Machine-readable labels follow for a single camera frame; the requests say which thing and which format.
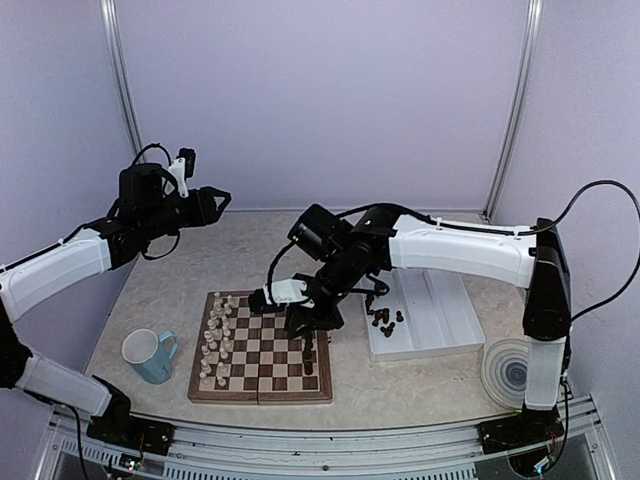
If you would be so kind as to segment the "wooden chess board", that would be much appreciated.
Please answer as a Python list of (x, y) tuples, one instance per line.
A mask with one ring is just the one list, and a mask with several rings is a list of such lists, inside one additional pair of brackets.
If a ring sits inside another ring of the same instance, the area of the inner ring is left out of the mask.
[(247, 291), (222, 291), (237, 302), (231, 389), (204, 391), (198, 386), (194, 354), (188, 399), (196, 404), (313, 405), (333, 400), (329, 339), (317, 332), (314, 374), (306, 376), (302, 360), (303, 339), (288, 340), (284, 311), (254, 314)]

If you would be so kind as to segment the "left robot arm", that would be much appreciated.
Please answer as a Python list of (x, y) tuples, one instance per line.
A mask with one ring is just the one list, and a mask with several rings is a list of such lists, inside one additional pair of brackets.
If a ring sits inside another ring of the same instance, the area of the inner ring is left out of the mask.
[(177, 159), (169, 168), (157, 163), (124, 169), (119, 192), (108, 212), (78, 226), (65, 238), (1, 269), (1, 386), (100, 417), (102, 430), (121, 445), (140, 434), (137, 418), (125, 410), (127, 398), (96, 380), (24, 343), (15, 330), (24, 317), (43, 318), (54, 309), (53, 323), (68, 326), (76, 340), (83, 313), (106, 313), (105, 302), (80, 294), (96, 293), (101, 274), (146, 256), (159, 238), (178, 238), (189, 228), (216, 223), (229, 206), (229, 192), (211, 186), (191, 189), (192, 170)]

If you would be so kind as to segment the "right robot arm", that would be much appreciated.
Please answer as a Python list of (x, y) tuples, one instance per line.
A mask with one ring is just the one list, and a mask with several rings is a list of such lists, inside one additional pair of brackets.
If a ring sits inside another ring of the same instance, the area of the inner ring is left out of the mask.
[[(340, 303), (362, 294), (397, 319), (369, 332), (370, 355), (383, 362), (483, 350), (483, 382), (495, 402), (524, 410), (511, 433), (535, 442), (551, 424), (569, 356), (569, 272), (557, 230), (449, 222), (395, 204), (335, 214), (309, 207), (288, 234), (319, 264), (310, 275), (270, 280), (270, 301), (291, 307), (291, 331), (342, 326)], [(477, 314), (473, 282), (524, 295), (517, 340), (492, 342)]]

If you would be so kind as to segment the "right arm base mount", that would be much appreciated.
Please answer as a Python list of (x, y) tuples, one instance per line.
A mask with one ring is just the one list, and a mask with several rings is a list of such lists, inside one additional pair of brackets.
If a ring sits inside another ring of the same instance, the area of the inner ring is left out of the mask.
[(477, 426), (484, 454), (493, 454), (546, 442), (564, 435), (557, 407), (549, 411), (523, 408), (512, 416), (481, 422)]

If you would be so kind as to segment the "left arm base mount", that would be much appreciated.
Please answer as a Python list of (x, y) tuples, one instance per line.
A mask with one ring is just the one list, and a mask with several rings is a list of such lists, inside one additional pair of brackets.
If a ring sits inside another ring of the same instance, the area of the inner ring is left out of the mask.
[(161, 421), (128, 416), (111, 422), (92, 418), (87, 427), (89, 438), (129, 450), (167, 456), (175, 433), (175, 426)]

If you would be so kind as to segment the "white plastic tray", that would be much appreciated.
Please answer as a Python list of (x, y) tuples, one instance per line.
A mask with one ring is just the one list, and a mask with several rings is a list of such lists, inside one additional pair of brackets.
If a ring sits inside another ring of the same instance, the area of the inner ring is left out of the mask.
[(479, 351), (486, 342), (468, 292), (458, 273), (396, 269), (378, 279), (390, 291), (374, 300), (387, 308), (393, 333), (385, 335), (369, 320), (370, 358), (377, 362), (433, 358)]

